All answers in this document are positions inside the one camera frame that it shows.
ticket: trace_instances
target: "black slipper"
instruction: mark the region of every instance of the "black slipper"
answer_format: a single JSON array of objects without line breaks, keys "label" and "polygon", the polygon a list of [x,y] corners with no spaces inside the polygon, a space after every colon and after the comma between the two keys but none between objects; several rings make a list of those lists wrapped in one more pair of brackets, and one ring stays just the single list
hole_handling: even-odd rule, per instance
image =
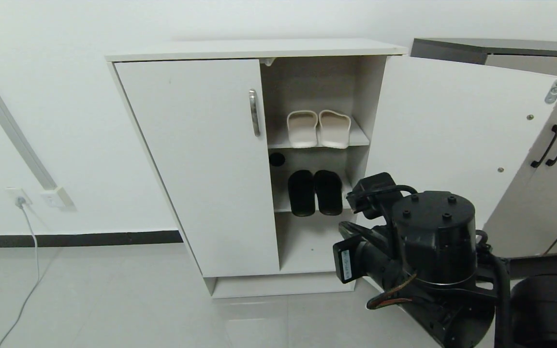
[{"label": "black slipper", "polygon": [[323,215],[340,215],[343,212],[343,183],[338,174],[320,170],[315,173],[314,181],[319,212]]},{"label": "black slipper", "polygon": [[296,216],[310,216],[315,212],[315,189],[313,174],[308,170],[298,170],[287,181],[289,203]]}]

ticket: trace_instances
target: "cabinet top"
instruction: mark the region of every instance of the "cabinet top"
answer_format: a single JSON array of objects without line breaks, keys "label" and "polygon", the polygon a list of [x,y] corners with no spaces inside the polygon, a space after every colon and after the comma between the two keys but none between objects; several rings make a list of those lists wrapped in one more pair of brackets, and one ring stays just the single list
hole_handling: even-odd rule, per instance
[{"label": "cabinet top", "polygon": [[404,55],[407,48],[364,38],[174,41],[107,55],[109,62]]},{"label": "cabinet top", "polygon": [[487,55],[557,57],[557,42],[495,38],[415,38],[414,43],[457,48]]}]

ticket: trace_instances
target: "white slipper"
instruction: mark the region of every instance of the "white slipper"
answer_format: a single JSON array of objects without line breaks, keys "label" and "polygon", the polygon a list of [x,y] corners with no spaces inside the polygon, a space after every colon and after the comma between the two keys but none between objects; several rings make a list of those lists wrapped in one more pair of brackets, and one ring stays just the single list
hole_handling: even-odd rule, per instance
[{"label": "white slipper", "polygon": [[287,115],[287,134],[293,148],[317,146],[318,116],[311,110],[298,110]]},{"label": "white slipper", "polygon": [[347,148],[350,143],[352,119],[332,110],[319,113],[320,143],[325,147]]}]

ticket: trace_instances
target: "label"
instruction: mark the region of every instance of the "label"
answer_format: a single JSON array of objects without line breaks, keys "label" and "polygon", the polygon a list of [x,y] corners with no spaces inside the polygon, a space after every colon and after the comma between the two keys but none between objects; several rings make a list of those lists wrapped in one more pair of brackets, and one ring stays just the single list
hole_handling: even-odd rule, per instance
[{"label": "label", "polygon": [[352,278],[352,261],[350,260],[350,251],[341,251],[341,260],[343,262],[343,280]]}]

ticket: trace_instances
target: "cabinet door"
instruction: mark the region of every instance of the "cabinet door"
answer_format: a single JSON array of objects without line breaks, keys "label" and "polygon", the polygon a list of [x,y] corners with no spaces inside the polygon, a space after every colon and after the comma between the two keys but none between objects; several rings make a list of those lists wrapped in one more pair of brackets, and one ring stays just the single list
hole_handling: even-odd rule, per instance
[{"label": "cabinet door", "polygon": [[[256,59],[116,64],[204,277],[279,270]],[[249,90],[257,92],[254,134]]]},{"label": "cabinet door", "polygon": [[[389,57],[366,176],[389,172],[397,184],[418,191],[463,196],[476,207],[476,227],[482,229],[550,117],[555,104],[544,99],[556,79]],[[494,247],[517,242],[488,233]]]},{"label": "cabinet door", "polygon": [[[557,75],[557,57],[492,56],[487,64]],[[540,159],[543,155],[553,137],[551,127],[554,125],[557,125],[557,104],[530,151],[531,159]],[[553,166],[546,165],[548,159],[556,156],[557,140],[538,168],[531,167],[529,161],[524,163],[484,226],[486,231],[497,231],[521,240],[520,245],[497,246],[497,255],[539,255],[557,238],[557,162]]]}]

